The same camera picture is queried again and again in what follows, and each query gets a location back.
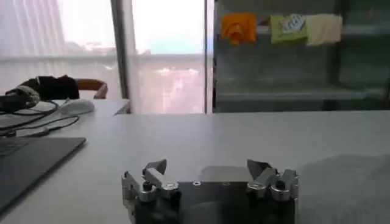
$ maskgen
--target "white desk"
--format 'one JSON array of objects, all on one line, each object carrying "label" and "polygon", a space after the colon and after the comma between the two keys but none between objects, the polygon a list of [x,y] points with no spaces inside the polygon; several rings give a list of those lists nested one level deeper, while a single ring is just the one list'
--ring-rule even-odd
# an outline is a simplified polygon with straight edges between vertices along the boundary
[{"label": "white desk", "polygon": [[[2,224],[129,223],[121,201],[121,175],[125,170],[141,173],[146,163],[162,158],[168,159],[167,174],[179,181],[196,180],[205,166],[245,166],[248,158],[269,161],[278,169],[299,169],[302,223],[375,223],[366,222],[373,217],[377,223],[388,222],[386,183],[379,184],[381,191],[361,194],[367,207],[345,193],[346,188],[352,195],[363,186],[370,188],[365,181],[375,173],[389,179],[384,178],[390,173],[387,111],[119,115],[99,119],[87,132],[73,131],[70,136],[87,136],[85,148]],[[351,156],[324,162],[343,154]],[[338,200],[341,207],[334,205]]]},{"label": "white desk", "polygon": [[92,100],[92,102],[98,117],[125,114],[127,110],[130,110],[130,100],[127,99]]}]

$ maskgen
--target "computer mouse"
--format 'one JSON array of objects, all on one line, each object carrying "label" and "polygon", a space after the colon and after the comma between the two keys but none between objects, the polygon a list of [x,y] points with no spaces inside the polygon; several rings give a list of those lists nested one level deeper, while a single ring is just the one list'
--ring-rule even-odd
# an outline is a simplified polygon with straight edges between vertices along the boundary
[{"label": "computer mouse", "polygon": [[93,103],[86,99],[71,100],[58,109],[59,113],[63,115],[81,115],[94,110],[95,106]]}]

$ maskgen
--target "orange cloth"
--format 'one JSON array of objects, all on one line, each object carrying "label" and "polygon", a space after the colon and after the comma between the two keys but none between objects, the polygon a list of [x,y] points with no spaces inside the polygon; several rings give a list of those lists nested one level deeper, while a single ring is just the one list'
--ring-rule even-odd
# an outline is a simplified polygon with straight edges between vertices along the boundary
[{"label": "orange cloth", "polygon": [[228,38],[232,45],[241,42],[256,42],[256,16],[251,13],[229,14],[222,20],[222,37]]}]

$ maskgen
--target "screw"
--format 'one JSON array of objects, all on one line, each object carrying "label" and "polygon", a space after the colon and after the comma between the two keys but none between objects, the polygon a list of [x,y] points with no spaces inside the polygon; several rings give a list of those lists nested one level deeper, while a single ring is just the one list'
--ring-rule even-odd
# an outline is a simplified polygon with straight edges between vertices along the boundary
[{"label": "screw", "polygon": [[151,191],[152,190],[152,185],[150,182],[148,181],[145,181],[143,184],[142,184],[142,187],[144,189],[144,191]]},{"label": "screw", "polygon": [[283,191],[283,190],[286,189],[286,184],[285,184],[285,182],[278,180],[278,181],[276,181],[276,183],[275,183],[275,187],[276,187],[277,189]]},{"label": "screw", "polygon": [[265,189],[266,187],[257,183],[249,183],[248,188],[251,190],[260,191],[262,189]]},{"label": "screw", "polygon": [[173,189],[175,188],[175,184],[174,183],[168,183],[168,184],[165,184],[165,188],[168,188],[168,189]]}]

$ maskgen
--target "green cloth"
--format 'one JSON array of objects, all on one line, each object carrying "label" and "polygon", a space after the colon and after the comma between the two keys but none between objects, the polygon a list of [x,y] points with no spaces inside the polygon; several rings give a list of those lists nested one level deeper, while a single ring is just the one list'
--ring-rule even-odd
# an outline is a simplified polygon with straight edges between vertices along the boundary
[{"label": "green cloth", "polygon": [[307,38],[307,28],[306,23],[303,27],[293,33],[283,33],[282,25],[289,19],[289,16],[282,15],[271,15],[271,43],[280,43],[283,41],[292,41]]}]

